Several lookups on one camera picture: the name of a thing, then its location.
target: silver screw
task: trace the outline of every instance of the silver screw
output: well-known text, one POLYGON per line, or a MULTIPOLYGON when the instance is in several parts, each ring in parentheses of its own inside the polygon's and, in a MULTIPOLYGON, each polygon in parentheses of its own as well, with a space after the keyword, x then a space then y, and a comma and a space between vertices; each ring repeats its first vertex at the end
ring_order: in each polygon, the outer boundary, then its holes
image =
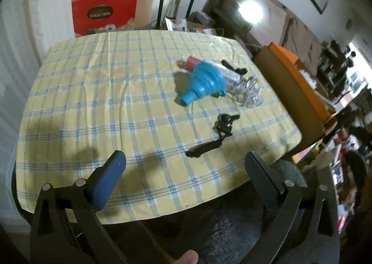
POLYGON ((48 189, 50 189, 50 184, 49 183, 44 184, 42 189, 43 191, 47 191, 48 189))
POLYGON ((289 187, 294 187, 295 186, 295 183, 293 180, 291 179, 287 179, 284 181, 285 185, 289 186, 289 187))
POLYGON ((76 186, 83 186, 85 185, 86 181, 85 179, 79 179, 78 181, 75 182, 76 186))
POLYGON ((320 188, 322 191, 328 191, 328 186, 325 185, 325 184, 321 184, 321 185, 319 185, 319 188, 320 188))

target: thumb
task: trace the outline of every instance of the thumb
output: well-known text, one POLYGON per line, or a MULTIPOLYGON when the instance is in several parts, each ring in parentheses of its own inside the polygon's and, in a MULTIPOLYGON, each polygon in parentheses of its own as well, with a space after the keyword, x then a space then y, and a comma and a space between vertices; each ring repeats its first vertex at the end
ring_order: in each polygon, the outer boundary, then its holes
POLYGON ((189 250, 181 257, 181 259, 177 260, 173 264, 197 264, 198 259, 198 254, 193 250, 189 250))

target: blue funnel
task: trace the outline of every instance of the blue funnel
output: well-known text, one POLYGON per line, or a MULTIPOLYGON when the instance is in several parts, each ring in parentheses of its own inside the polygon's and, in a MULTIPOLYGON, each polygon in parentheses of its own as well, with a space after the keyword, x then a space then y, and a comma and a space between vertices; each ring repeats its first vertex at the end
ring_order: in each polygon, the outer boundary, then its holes
POLYGON ((226 80, 213 65, 202 62, 194 67, 186 94, 181 98, 183 106, 189 106, 194 100, 207 95, 226 96, 226 80))

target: blue gripper pad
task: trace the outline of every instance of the blue gripper pad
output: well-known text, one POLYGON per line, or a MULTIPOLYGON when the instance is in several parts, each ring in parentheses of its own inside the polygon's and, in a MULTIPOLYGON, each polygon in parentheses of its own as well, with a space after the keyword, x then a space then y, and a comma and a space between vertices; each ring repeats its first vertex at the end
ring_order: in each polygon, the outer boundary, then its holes
POLYGON ((125 167, 125 154, 122 151, 115 151, 106 163, 96 168, 88 178, 86 193, 93 210, 100 211, 105 207, 125 167))

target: pink cap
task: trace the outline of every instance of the pink cap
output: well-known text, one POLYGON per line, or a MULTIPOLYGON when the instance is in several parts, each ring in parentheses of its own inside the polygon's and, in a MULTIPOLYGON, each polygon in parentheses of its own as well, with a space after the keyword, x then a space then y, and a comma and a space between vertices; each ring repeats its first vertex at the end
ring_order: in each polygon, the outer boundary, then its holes
POLYGON ((194 70, 194 67, 201 62, 202 61, 200 59, 195 58, 194 56, 190 56, 189 58, 187 58, 185 62, 184 69, 188 70, 189 72, 192 72, 194 70))

